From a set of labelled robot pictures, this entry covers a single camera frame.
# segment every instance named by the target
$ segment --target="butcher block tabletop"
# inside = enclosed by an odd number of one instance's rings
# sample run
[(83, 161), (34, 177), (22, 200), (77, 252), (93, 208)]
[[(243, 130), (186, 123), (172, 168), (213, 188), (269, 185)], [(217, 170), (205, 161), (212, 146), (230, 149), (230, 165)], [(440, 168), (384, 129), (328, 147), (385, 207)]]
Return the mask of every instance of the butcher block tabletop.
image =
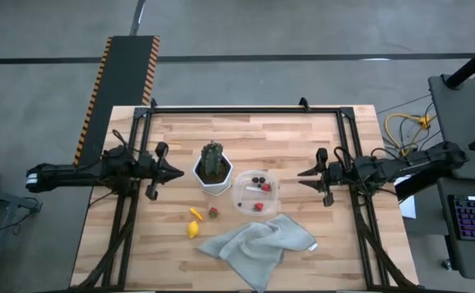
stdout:
[[(355, 109), (363, 153), (369, 154), (373, 148), (383, 147), (374, 106), (352, 107)], [(104, 149), (120, 144), (112, 134), (113, 129), (129, 140), (133, 111), (134, 107), (113, 107)], [(138, 140), (142, 136), (142, 127), (138, 131), (137, 147), (140, 146)], [(346, 132), (352, 148), (347, 123)], [(142, 183), (125, 290), (251, 289), (225, 261), (212, 259), (196, 249), (213, 236), (251, 221), (266, 221), (275, 216), (241, 214), (233, 207), (232, 188), (217, 197), (201, 191), (192, 169), (202, 147), (211, 140), (223, 145), (224, 153), (234, 167), (233, 179), (248, 170), (264, 170), (275, 176), (280, 181), (277, 213), (290, 216), (317, 240), (318, 247), (313, 251), (286, 251), (284, 260), (270, 277), (267, 290), (365, 289), (347, 187), (332, 187), (335, 204), (325, 208), (322, 194), (297, 183), (297, 174), (315, 165), (315, 154), (319, 147), (327, 148), (331, 154), (330, 150), (340, 146), (334, 114), (171, 113), (152, 116), (147, 150), (154, 154), (156, 143), (166, 142), (169, 145), (167, 161), (183, 170), (185, 176), (164, 186), (159, 185), (156, 201), (150, 201), (145, 196), (145, 187), (150, 181)], [(329, 161), (335, 160), (333, 155), (329, 157)], [(105, 187), (95, 187), (91, 201), (108, 192)], [(417, 283), (396, 197), (379, 192), (373, 201), (384, 249), (405, 276)], [(72, 285), (83, 281), (106, 251), (115, 206), (116, 195), (110, 195), (87, 212)], [(211, 207), (220, 211), (216, 219), (210, 219), (207, 215)], [(190, 208), (196, 208), (204, 216), (203, 221), (199, 222), (199, 235), (193, 239), (187, 236), (187, 225), (196, 220)], [(118, 276), (121, 251), (119, 249), (118, 257), (115, 258), (113, 282)], [(372, 251), (370, 259), (377, 284), (378, 273)]]

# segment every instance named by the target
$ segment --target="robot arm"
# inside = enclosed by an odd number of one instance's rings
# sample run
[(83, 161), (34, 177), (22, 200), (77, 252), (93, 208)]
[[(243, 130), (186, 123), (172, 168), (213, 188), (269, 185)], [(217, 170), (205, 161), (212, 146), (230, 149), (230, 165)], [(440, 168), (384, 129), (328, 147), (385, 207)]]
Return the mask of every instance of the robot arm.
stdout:
[(76, 168), (74, 165), (39, 164), (26, 173), (26, 188), (38, 193), (59, 186), (106, 186), (113, 193), (129, 191), (131, 181), (152, 179), (146, 195), (156, 200), (157, 183), (164, 184), (181, 177), (184, 173), (165, 160), (168, 145), (159, 142), (155, 149), (157, 160), (147, 151), (141, 151), (135, 160), (132, 151), (125, 145), (104, 151), (101, 158), (92, 164)]
[(378, 159), (375, 156), (351, 158), (344, 154), (345, 160), (351, 160), (351, 168), (346, 168), (339, 160), (326, 166), (328, 152), (320, 148), (316, 153), (317, 164), (298, 176), (320, 175), (319, 180), (303, 180), (299, 183), (325, 193), (323, 202), (326, 207), (333, 204), (333, 194), (329, 187), (341, 184), (360, 186), (364, 192), (372, 193), (387, 182), (396, 178), (414, 174), (399, 184), (399, 195), (404, 198), (436, 182), (452, 169), (460, 168), (467, 160), (466, 154), (452, 142), (441, 142), (426, 151), (417, 151), (405, 158)]

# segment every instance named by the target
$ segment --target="black and orange striped ramp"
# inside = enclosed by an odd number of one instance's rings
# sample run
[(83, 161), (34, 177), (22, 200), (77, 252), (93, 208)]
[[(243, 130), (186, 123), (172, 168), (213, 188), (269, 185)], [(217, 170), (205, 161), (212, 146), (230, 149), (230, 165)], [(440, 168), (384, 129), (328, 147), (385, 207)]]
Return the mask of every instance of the black and orange striped ramp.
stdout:
[(73, 164), (87, 165), (102, 154), (113, 106), (150, 104), (159, 38), (109, 37), (82, 125)]

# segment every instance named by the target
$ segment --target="potted cactus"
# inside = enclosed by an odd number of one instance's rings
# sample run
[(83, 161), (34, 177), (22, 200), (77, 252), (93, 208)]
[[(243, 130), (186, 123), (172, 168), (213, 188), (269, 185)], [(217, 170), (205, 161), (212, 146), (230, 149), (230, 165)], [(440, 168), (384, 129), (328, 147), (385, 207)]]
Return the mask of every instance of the potted cactus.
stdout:
[(230, 187), (232, 169), (232, 164), (223, 153), (223, 146), (211, 141), (203, 147), (193, 172), (203, 191), (220, 195)]

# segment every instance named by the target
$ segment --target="gray cloth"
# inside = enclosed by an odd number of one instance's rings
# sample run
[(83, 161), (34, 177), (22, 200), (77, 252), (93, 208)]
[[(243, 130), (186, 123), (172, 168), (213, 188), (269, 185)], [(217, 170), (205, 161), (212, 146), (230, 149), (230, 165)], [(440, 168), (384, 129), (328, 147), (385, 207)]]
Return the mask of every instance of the gray cloth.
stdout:
[(284, 249), (303, 251), (315, 243), (303, 227), (285, 215), (278, 215), (264, 223), (251, 222), (210, 238), (198, 249), (227, 260), (245, 282), (261, 293), (276, 265), (282, 262)]

